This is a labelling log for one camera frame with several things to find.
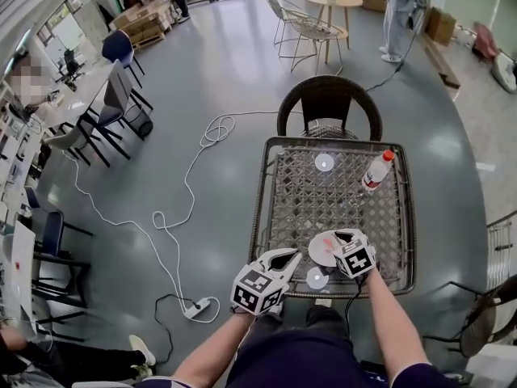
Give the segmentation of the grey table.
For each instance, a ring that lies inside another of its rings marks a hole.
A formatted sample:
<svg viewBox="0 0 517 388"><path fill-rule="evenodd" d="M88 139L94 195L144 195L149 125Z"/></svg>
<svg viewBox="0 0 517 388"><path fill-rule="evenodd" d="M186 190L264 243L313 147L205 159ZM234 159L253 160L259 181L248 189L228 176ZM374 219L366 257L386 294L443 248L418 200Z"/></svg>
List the grey table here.
<svg viewBox="0 0 517 388"><path fill-rule="evenodd" d="M60 84L58 98L40 104L31 118L39 121L45 128L57 128L64 123L75 125L105 86L113 67L118 65L119 61L94 65L75 82L76 91Z"/></svg>

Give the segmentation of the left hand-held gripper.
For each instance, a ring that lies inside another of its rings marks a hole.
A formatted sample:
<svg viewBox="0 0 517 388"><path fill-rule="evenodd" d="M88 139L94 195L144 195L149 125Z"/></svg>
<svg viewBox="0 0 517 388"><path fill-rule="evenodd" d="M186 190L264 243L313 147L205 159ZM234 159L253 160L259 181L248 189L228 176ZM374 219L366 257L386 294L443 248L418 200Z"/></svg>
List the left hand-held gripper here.
<svg viewBox="0 0 517 388"><path fill-rule="evenodd" d="M252 264L244 266L233 281L230 293L233 307L258 316L278 305L302 258L296 248L265 251Z"/></svg>

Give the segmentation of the black frame chair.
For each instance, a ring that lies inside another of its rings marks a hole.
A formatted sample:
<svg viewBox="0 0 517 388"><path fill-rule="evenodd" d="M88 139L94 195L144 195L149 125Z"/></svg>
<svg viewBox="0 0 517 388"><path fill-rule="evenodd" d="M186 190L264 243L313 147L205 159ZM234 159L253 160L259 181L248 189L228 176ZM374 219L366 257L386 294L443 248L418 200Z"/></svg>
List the black frame chair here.
<svg viewBox="0 0 517 388"><path fill-rule="evenodd" d="M91 124L94 130L96 130L101 135L101 137L107 141L117 152L119 152L127 160L131 158L115 141L115 139L120 141L122 137L116 133L113 133L108 129L108 127L114 123L123 122L124 125L129 128L124 116L126 111L133 105L137 105L139 108L143 108L144 110L145 108L148 108L150 112L153 111L150 103L133 88L133 84L124 71L123 66L121 64L114 66L109 79L106 82L106 89L103 96L103 108L101 109L101 112L97 117L93 117L92 113L95 110L92 108L92 106L90 106L87 112L84 113L78 120L78 127L86 137L86 141L92 146L97 154L99 153L99 149L92 141L91 136L86 134L86 130L83 124Z"/></svg>

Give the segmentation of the brown cardboard box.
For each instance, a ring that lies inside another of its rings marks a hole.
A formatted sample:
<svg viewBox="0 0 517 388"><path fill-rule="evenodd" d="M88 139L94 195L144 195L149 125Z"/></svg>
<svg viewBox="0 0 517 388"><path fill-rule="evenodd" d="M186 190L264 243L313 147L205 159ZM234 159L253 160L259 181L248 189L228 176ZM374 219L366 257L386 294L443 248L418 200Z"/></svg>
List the brown cardboard box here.
<svg viewBox="0 0 517 388"><path fill-rule="evenodd" d="M449 46L456 27L456 19L449 13L432 7L428 16L425 33L435 43Z"/></svg>

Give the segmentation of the black wicker chair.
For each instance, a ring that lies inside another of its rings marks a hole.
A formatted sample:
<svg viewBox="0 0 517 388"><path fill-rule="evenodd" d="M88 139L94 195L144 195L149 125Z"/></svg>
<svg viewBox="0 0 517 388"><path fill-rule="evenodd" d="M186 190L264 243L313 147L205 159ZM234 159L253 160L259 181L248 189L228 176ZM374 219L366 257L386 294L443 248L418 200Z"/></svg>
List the black wicker chair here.
<svg viewBox="0 0 517 388"><path fill-rule="evenodd" d="M503 341L517 330L517 274L485 292L450 280L444 286L455 286L472 293L474 303L460 330L450 338L423 335L424 340L456 344L448 348L465 358L477 355L487 344Z"/></svg>
<svg viewBox="0 0 517 388"><path fill-rule="evenodd" d="M344 134L347 132L346 125L351 102L356 102L368 118L369 139L380 141L383 134L382 119L370 94L350 79L334 75L307 78L287 93L277 115L277 134L279 136L287 134L288 118L297 103L302 107L305 135L309 133L309 122L320 119L340 121L340 131Z"/></svg>

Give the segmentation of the white table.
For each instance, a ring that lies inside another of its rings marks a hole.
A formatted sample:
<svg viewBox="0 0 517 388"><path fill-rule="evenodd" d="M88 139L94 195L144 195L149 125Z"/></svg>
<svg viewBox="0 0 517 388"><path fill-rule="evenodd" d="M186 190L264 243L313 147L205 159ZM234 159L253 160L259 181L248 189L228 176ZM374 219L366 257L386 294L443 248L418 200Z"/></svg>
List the white table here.
<svg viewBox="0 0 517 388"><path fill-rule="evenodd" d="M32 265L36 235L20 221L0 235L0 307L16 321L33 322Z"/></svg>

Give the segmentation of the dark blue chair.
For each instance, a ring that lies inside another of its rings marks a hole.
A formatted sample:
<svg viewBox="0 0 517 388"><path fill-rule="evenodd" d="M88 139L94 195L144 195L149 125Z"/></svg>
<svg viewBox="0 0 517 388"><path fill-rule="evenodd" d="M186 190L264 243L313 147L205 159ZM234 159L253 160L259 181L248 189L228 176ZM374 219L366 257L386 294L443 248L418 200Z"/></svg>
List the dark blue chair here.
<svg viewBox="0 0 517 388"><path fill-rule="evenodd" d="M141 82L132 69L132 62L135 60L132 42L124 31L111 32L103 41L101 54L111 63L119 61L124 69L129 69L135 82L142 88Z"/></svg>
<svg viewBox="0 0 517 388"><path fill-rule="evenodd" d="M33 260L39 264L67 267L69 270L69 281L64 287L51 285L53 278L43 278L38 272L32 278L33 294L45 301L57 302L81 310L87 308L83 281L90 271L90 264L74 260L69 251L61 248L61 242L65 228L91 237L94 235L90 231L66 222L63 212L59 209L45 208L33 187L25 186L24 190L29 209L40 211L46 216L42 239L35 241Z"/></svg>

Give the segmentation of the wooden planks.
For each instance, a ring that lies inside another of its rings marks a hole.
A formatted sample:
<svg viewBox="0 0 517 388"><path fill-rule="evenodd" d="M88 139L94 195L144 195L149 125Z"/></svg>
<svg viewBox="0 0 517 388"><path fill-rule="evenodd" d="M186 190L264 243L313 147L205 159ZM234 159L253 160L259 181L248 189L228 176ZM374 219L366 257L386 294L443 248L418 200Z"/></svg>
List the wooden planks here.
<svg viewBox="0 0 517 388"><path fill-rule="evenodd" d="M452 68L445 61L441 52L435 46L435 42L429 38L427 34L421 34L419 41L423 47L424 53L427 55L431 64L435 67L443 84L453 90L460 89L460 82L454 74Z"/></svg>

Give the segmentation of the person's right forearm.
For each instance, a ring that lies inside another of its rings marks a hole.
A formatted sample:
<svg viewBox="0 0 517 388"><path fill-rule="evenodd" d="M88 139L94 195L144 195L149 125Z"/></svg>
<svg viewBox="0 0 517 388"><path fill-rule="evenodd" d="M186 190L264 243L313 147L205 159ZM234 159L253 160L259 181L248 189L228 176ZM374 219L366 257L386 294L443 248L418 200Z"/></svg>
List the person's right forearm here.
<svg viewBox="0 0 517 388"><path fill-rule="evenodd" d="M383 357L389 383L405 369L427 364L427 355L416 327L393 296L377 268L365 280L372 306L376 338Z"/></svg>

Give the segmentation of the white power strip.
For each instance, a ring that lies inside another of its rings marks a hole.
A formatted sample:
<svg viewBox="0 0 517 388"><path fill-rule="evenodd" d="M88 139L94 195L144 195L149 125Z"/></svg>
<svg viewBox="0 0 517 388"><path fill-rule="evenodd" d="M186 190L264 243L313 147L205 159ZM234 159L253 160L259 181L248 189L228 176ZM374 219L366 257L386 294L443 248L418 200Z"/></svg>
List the white power strip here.
<svg viewBox="0 0 517 388"><path fill-rule="evenodd" d="M210 298L203 297L198 302L194 302L191 307L185 310L184 316L188 319L194 319L201 312L210 306Z"/></svg>

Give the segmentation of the black office chair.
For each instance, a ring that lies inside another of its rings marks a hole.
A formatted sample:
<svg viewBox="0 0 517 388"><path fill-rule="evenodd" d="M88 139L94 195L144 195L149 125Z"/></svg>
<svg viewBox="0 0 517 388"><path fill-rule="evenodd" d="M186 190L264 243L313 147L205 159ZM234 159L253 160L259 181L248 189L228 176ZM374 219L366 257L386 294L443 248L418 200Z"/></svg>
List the black office chair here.
<svg viewBox="0 0 517 388"><path fill-rule="evenodd" d="M64 65L59 67L61 81L64 83L74 82L76 78L82 75L80 72L82 67L83 64L79 64L75 60L74 51L67 48L64 52Z"/></svg>

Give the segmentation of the person's left forearm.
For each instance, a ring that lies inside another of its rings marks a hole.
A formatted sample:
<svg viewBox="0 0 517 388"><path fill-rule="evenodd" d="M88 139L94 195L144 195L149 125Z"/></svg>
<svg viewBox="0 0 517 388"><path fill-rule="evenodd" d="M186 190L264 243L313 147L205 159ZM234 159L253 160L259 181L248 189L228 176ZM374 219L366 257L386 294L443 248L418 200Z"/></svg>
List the person's left forearm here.
<svg viewBox="0 0 517 388"><path fill-rule="evenodd" d="M175 370L172 378L192 388L212 388L229 367L255 316L233 314Z"/></svg>

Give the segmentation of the black mesh bin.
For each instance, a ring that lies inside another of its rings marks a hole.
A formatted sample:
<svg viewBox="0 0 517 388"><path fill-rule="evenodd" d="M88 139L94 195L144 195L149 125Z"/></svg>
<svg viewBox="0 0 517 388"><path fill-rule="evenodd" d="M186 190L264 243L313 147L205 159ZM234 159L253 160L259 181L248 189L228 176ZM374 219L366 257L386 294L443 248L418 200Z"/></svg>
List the black mesh bin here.
<svg viewBox="0 0 517 388"><path fill-rule="evenodd" d="M153 130L153 121L143 108L137 105L130 107L124 118L129 128L141 139L144 140Z"/></svg>

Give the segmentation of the stack of cardboard boxes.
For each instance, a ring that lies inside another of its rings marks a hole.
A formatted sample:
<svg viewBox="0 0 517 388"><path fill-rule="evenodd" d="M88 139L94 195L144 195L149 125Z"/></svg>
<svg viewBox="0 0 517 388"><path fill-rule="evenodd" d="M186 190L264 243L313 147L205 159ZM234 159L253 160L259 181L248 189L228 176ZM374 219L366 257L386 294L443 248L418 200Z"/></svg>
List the stack of cardboard boxes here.
<svg viewBox="0 0 517 388"><path fill-rule="evenodd" d="M154 0L148 5L135 5L108 24L111 32L121 30L137 51L161 42L166 33L181 19L171 0Z"/></svg>

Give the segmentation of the clear water bottle red cap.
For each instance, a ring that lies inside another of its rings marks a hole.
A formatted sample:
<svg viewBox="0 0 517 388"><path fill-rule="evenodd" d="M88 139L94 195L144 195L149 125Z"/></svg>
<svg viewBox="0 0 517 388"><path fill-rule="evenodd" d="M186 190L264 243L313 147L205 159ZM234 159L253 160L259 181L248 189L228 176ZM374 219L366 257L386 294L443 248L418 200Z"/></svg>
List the clear water bottle red cap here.
<svg viewBox="0 0 517 388"><path fill-rule="evenodd" d="M375 191L393 165L395 153L392 150L385 150L381 155L375 157L366 170L361 182L367 192Z"/></svg>

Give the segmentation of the rattan glass-top table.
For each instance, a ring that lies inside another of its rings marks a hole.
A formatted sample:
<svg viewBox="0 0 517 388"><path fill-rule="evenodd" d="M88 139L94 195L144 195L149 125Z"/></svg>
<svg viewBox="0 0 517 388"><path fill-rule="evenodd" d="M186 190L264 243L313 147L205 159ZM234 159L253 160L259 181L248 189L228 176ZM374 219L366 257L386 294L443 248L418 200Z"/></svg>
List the rattan glass-top table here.
<svg viewBox="0 0 517 388"><path fill-rule="evenodd" d="M385 150L395 159L373 192L362 186L372 160ZM327 230L361 230L376 248L380 274L396 296L415 286L414 200L401 145L330 138L271 137L264 146L248 260L291 247L303 258L289 297L315 298L306 277L314 263L310 241Z"/></svg>

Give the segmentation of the white round plate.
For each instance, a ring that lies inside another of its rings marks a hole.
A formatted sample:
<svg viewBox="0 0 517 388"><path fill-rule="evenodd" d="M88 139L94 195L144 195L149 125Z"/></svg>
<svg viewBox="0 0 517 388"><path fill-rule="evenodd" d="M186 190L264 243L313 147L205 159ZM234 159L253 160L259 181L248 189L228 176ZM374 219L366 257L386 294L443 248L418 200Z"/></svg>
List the white round plate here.
<svg viewBox="0 0 517 388"><path fill-rule="evenodd" d="M326 254L324 247L322 246L322 239L329 236L332 232L336 233L336 230L327 230L320 234L317 234L309 243L308 252L310 259L323 267L335 268L337 266L336 259L341 258L342 254Z"/></svg>

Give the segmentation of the person's dark clothing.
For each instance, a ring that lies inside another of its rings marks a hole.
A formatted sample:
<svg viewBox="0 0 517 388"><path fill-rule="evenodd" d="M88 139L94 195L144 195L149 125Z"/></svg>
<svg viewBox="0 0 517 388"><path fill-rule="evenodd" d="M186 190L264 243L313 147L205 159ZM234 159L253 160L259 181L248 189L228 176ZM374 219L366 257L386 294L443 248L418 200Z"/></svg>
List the person's dark clothing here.
<svg viewBox="0 0 517 388"><path fill-rule="evenodd" d="M429 364L402 370L393 382L375 379L343 338L316 330L279 331L243 345L225 388L456 388Z"/></svg>

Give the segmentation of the grey chair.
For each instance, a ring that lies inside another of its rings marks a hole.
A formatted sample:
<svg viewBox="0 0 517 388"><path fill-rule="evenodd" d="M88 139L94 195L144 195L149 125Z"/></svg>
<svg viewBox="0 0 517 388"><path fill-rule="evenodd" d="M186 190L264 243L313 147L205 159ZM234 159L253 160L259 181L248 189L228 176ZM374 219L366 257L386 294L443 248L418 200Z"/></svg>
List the grey chair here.
<svg viewBox="0 0 517 388"><path fill-rule="evenodd" d="M87 166L90 166L90 161L84 156L78 148L79 144L84 144L86 137L83 135L81 129L75 125L69 132L62 135L54 135L46 137L42 140L42 144L49 148L59 149L63 152L68 152L77 160L81 159Z"/></svg>

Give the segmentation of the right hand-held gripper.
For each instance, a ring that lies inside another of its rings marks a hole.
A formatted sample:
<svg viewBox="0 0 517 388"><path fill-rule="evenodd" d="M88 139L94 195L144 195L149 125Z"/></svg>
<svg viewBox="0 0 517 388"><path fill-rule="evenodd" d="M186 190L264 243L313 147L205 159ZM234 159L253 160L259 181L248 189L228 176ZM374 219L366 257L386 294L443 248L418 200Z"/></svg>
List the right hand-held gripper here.
<svg viewBox="0 0 517 388"><path fill-rule="evenodd" d="M368 273L376 266L376 250L361 230L340 229L332 232L330 246L333 254L343 253L341 258L336 259L337 267L351 279Z"/></svg>

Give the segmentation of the white beanbag chair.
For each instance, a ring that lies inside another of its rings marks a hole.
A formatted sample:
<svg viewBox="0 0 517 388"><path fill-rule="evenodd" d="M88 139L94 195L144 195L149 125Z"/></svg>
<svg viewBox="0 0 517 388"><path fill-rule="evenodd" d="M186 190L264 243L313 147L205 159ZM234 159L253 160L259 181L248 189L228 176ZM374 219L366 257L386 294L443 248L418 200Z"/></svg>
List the white beanbag chair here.
<svg viewBox="0 0 517 388"><path fill-rule="evenodd" d="M514 74L515 62L504 53L499 53L493 61L491 73L497 83L508 93L517 93L517 78Z"/></svg>

